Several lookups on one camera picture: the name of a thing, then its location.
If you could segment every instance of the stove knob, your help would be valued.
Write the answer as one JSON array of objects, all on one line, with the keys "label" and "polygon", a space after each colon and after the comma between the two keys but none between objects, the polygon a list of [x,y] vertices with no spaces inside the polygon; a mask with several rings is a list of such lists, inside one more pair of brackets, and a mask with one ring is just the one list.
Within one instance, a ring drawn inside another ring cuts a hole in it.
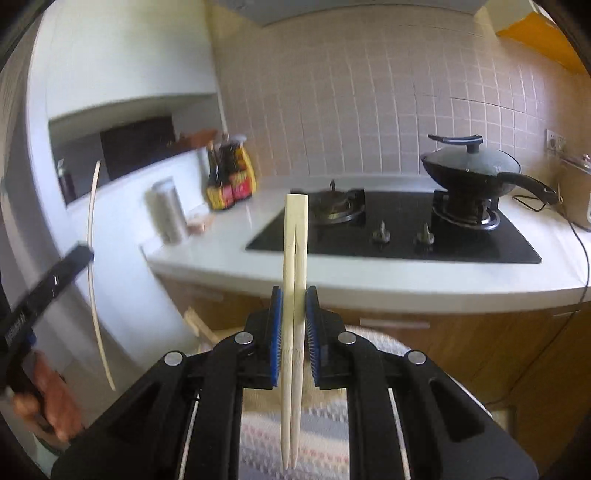
[{"label": "stove knob", "polygon": [[427,223],[423,225],[423,230],[417,233],[417,241],[421,245],[427,246],[433,245],[435,243],[435,235],[429,231],[429,225]]},{"label": "stove knob", "polygon": [[383,221],[379,228],[371,234],[371,240],[377,244],[390,243],[390,232],[386,230],[386,224]]}]

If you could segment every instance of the white countertop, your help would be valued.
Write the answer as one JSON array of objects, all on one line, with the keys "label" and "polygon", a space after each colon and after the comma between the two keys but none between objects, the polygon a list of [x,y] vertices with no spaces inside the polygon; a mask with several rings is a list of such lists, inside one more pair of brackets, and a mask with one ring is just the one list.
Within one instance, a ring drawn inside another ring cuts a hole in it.
[{"label": "white countertop", "polygon": [[[318,189],[327,181],[313,183],[312,188]],[[337,186],[433,191],[430,179],[343,179]],[[269,297],[272,287],[281,284],[282,255],[245,251],[245,247],[281,211],[288,192],[289,188],[279,181],[267,184],[251,200],[217,214],[203,235],[148,254],[150,267],[155,273],[178,280]],[[325,306],[389,312],[512,312],[577,303],[586,281],[586,261],[566,220],[550,209],[532,212],[512,200],[511,195],[501,199],[499,208],[535,248],[541,264],[310,254],[308,285],[318,288]],[[591,233],[578,228],[577,232],[591,254]],[[589,290],[585,300],[591,299]]]}]

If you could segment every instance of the cabinet door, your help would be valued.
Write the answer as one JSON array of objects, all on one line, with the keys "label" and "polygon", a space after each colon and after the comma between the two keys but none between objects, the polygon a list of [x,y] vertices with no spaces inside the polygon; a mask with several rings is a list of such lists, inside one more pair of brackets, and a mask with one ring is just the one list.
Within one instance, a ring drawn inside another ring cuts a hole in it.
[{"label": "cabinet door", "polygon": [[515,437],[543,473],[591,410],[591,310],[585,304],[515,386]]},{"label": "cabinet door", "polygon": [[333,309],[427,354],[482,402],[504,398],[567,317],[552,312],[432,315]]},{"label": "cabinet door", "polygon": [[248,315],[264,308],[260,298],[160,277],[181,315],[191,307],[211,330],[243,327]]}]

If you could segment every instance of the power cord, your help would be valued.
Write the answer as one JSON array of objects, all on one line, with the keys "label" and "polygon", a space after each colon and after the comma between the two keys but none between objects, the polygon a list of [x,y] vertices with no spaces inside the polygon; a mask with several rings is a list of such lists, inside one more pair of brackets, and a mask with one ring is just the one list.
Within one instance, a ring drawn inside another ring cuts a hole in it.
[{"label": "power cord", "polygon": [[[521,200],[521,199],[528,199],[528,200],[538,200],[538,201],[540,201],[537,197],[529,197],[527,195],[513,195],[513,199],[516,200],[517,202],[521,203],[522,205],[526,206],[530,210],[533,210],[534,212],[541,212],[544,209],[544,207],[546,206],[546,204],[543,204],[540,209],[536,209],[536,208],[532,207],[531,205],[528,205],[526,202],[523,202]],[[581,248],[583,249],[583,252],[585,254],[585,260],[587,261],[587,281],[585,282],[585,287],[583,289],[583,294],[581,295],[581,298],[579,298],[579,301],[575,305],[574,310],[571,312],[571,314],[569,315],[569,318],[566,320],[566,322],[564,323],[564,325],[560,328],[560,330],[558,330],[558,332],[556,332],[556,334],[552,337],[552,340],[550,340],[546,344],[546,346],[544,348],[542,348],[542,350],[539,351],[539,353],[534,357],[534,359],[522,371],[522,373],[519,375],[519,377],[517,377],[517,380],[515,380],[513,382],[513,384],[511,385],[509,391],[507,392],[507,394],[504,395],[503,397],[499,398],[498,400],[485,403],[485,407],[487,407],[487,408],[489,407],[489,405],[496,405],[496,404],[502,403],[505,400],[507,400],[507,398],[509,398],[511,396],[511,394],[513,393],[513,390],[519,384],[519,382],[524,377],[524,375],[529,371],[530,367],[539,360],[539,358],[548,350],[548,348],[550,348],[552,346],[552,344],[558,339],[558,337],[562,334],[562,332],[564,332],[564,330],[566,330],[566,327],[569,325],[570,321],[579,312],[579,307],[581,306],[581,304],[583,303],[584,298],[587,295],[587,291],[589,289],[589,277],[591,275],[591,272],[589,271],[589,254],[587,253],[587,249],[585,248],[585,245],[583,244],[583,241],[581,240],[579,234],[574,229],[573,223],[570,220],[568,220],[565,215],[563,215],[563,216],[564,216],[564,219],[569,223],[569,227],[573,231],[574,236],[579,241],[579,244],[581,245]]]}]

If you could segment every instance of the lid handle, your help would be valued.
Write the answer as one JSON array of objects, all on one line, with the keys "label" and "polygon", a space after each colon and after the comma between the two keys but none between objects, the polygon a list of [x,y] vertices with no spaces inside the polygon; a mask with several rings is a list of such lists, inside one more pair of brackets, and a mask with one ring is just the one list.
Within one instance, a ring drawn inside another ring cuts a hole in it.
[{"label": "lid handle", "polygon": [[468,153],[478,153],[480,144],[484,141],[482,135],[471,135],[469,137],[440,137],[439,135],[429,135],[431,140],[445,143],[447,145],[465,145]]}]

